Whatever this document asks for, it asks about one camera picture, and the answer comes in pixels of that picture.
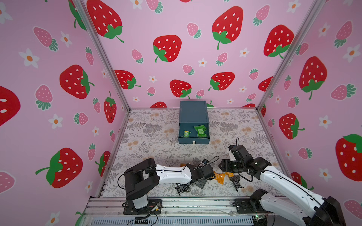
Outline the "green cookie packet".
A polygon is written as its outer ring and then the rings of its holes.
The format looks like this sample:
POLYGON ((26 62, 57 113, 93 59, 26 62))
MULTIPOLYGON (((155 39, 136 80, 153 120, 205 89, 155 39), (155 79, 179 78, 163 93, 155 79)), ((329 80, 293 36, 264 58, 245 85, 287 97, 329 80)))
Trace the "green cookie packet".
POLYGON ((207 137, 207 134, 206 134, 207 128, 205 125, 194 126, 194 129, 197 132, 197 137, 202 137, 202 138, 207 137))
POLYGON ((190 136, 191 136, 191 134, 192 134, 192 132, 191 132, 191 131, 184 131, 184 135, 183 135, 183 137, 190 137, 190 136))

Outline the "teal drawer cabinet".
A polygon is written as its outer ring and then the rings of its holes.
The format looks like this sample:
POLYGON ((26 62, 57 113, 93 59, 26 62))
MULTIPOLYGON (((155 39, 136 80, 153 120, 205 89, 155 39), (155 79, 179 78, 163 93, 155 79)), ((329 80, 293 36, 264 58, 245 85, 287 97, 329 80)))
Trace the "teal drawer cabinet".
POLYGON ((206 101, 181 101, 179 113, 179 144, 208 145, 210 142, 209 117, 206 101), (206 138, 197 137, 194 126, 205 125, 206 138), (190 137, 183 137, 184 131, 191 131, 190 137))

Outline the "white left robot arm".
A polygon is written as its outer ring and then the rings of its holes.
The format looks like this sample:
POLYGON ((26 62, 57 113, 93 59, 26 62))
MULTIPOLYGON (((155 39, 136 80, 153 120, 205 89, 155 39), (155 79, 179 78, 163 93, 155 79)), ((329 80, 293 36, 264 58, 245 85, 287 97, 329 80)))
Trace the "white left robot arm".
POLYGON ((216 176, 211 165, 195 166, 186 164, 182 167, 168 167, 155 163, 153 158, 127 169, 124 174, 125 195, 127 202, 136 211, 149 206, 148 193, 161 184, 175 184, 179 195, 191 191, 196 185, 203 189, 209 180, 216 176))

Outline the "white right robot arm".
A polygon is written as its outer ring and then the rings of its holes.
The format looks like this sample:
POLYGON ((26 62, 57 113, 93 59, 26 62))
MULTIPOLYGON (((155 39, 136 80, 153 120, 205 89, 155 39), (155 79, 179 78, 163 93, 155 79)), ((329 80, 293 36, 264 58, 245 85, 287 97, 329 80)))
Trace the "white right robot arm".
POLYGON ((299 226, 344 226, 346 221, 340 203, 333 197, 324 198, 285 176, 262 157, 253 158, 242 145, 229 145, 234 158, 223 159, 222 172, 247 173, 277 189, 289 201, 258 189, 249 198, 253 212, 272 212, 299 226))

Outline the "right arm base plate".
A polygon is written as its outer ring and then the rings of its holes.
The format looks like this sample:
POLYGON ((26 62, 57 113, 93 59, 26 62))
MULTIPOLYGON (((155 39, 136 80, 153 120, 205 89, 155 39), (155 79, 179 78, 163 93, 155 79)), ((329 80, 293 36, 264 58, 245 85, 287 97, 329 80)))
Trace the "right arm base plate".
POLYGON ((249 198, 235 199, 232 203, 238 214, 266 214, 268 213, 261 205, 261 198, 268 194, 266 190, 257 189, 249 198))

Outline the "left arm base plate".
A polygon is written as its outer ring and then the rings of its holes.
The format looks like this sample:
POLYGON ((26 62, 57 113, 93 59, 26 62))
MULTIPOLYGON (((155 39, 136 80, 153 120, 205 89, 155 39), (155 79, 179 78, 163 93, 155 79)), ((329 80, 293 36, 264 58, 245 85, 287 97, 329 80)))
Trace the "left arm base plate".
POLYGON ((160 214, 162 209, 161 199, 147 199, 143 201, 127 200, 122 205, 124 215, 160 214))

